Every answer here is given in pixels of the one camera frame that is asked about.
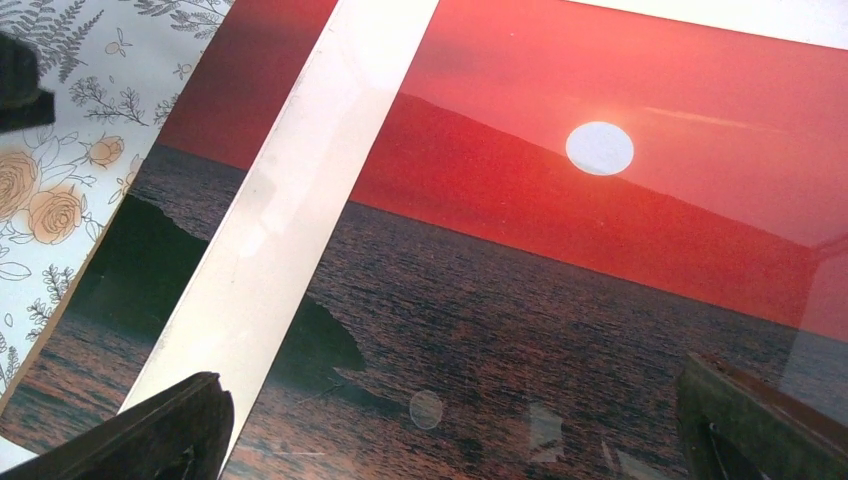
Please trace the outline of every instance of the peach flower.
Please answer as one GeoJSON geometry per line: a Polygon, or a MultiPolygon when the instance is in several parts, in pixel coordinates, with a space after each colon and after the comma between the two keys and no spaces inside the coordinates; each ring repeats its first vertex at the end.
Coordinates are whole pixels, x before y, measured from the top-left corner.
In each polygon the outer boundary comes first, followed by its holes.
{"type": "Polygon", "coordinates": [[[106,167],[114,163],[124,153],[124,139],[121,137],[103,137],[88,149],[88,158],[92,163],[106,167]]]}
{"type": "Polygon", "coordinates": [[[82,210],[82,199],[73,187],[39,192],[29,204],[29,228],[41,243],[62,243],[82,224],[82,210]]]}
{"type": "Polygon", "coordinates": [[[23,152],[0,154],[0,222],[12,218],[35,191],[38,168],[23,152]]]}

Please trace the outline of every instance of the printed photo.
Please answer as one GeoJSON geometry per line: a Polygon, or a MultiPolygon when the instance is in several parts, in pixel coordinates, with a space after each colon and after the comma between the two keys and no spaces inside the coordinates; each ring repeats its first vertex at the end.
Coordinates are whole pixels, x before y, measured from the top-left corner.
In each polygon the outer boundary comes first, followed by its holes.
{"type": "Polygon", "coordinates": [[[847,60],[442,0],[225,478],[688,478],[689,353],[848,423],[847,60]]]}
{"type": "Polygon", "coordinates": [[[44,453],[118,412],[334,6],[263,0],[230,10],[156,145],[113,197],[120,207],[77,288],[68,292],[77,272],[43,272],[33,316],[46,325],[71,299],[0,415],[0,436],[44,453]],[[255,74],[264,69],[273,79],[255,74]]]}

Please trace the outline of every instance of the white stripe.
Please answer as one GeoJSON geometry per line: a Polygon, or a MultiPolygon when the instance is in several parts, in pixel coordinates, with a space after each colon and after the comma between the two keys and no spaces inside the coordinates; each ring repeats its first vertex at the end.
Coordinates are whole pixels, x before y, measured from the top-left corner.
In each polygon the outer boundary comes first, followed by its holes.
{"type": "Polygon", "coordinates": [[[848,1],[845,0],[571,1],[848,50],[848,1]]]}
{"type": "Polygon", "coordinates": [[[218,372],[229,456],[437,3],[338,2],[121,411],[218,372]]]}

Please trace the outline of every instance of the black object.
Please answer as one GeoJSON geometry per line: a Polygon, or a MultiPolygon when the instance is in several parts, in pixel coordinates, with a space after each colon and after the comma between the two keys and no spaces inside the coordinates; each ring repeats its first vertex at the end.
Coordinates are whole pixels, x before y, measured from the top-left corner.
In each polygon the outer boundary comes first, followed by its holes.
{"type": "Polygon", "coordinates": [[[848,428],[745,372],[690,355],[677,395],[695,480],[848,479],[848,428]]]}
{"type": "Polygon", "coordinates": [[[218,375],[201,372],[0,480],[215,480],[233,415],[218,375]]]}
{"type": "Polygon", "coordinates": [[[39,88],[38,79],[35,52],[0,33],[0,133],[56,121],[53,94],[39,88]]]}

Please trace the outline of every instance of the wooden edge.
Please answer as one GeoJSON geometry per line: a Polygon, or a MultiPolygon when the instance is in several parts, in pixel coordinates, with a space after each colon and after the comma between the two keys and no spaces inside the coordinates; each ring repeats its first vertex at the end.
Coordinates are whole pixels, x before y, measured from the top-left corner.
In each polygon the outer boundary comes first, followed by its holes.
{"type": "Polygon", "coordinates": [[[50,315],[50,319],[47,321],[47,326],[44,327],[44,330],[38,336],[38,339],[35,341],[35,344],[32,346],[32,349],[30,349],[29,353],[27,353],[27,356],[24,361],[21,362],[20,368],[18,368],[17,373],[12,378],[12,382],[9,384],[8,388],[6,388],[6,391],[3,392],[2,396],[0,396],[0,416],[2,416],[3,411],[6,410],[6,405],[8,405],[9,399],[12,398],[12,395],[15,394],[15,389],[17,388],[18,384],[21,383],[21,379],[23,379],[23,377],[29,372],[30,367],[32,367],[33,363],[35,363],[36,358],[38,358],[39,354],[41,353],[41,349],[44,348],[44,345],[50,340],[50,337],[53,336],[53,330],[56,329],[56,325],[58,325],[59,320],[62,319],[62,315],[64,315],[65,309],[68,307],[68,303],[70,303],[71,301],[71,297],[74,296],[77,286],[79,285],[83,274],[85,274],[85,271],[88,268],[88,264],[91,262],[91,259],[94,258],[94,255],[97,253],[97,250],[100,249],[100,244],[103,242],[103,239],[109,232],[109,227],[112,225],[112,220],[114,220],[115,216],[118,215],[118,212],[121,210],[121,205],[123,204],[124,199],[122,198],[121,202],[118,203],[118,207],[114,210],[112,216],[109,218],[109,221],[106,222],[106,226],[100,233],[100,236],[97,238],[97,241],[94,243],[94,247],[89,250],[88,256],[86,256],[85,261],[82,262],[82,265],[77,270],[76,275],[74,275],[73,281],[71,281],[71,284],[68,285],[68,290],[65,292],[65,295],[59,301],[59,304],[56,305],[56,309],[53,311],[53,315],[50,315]]]}

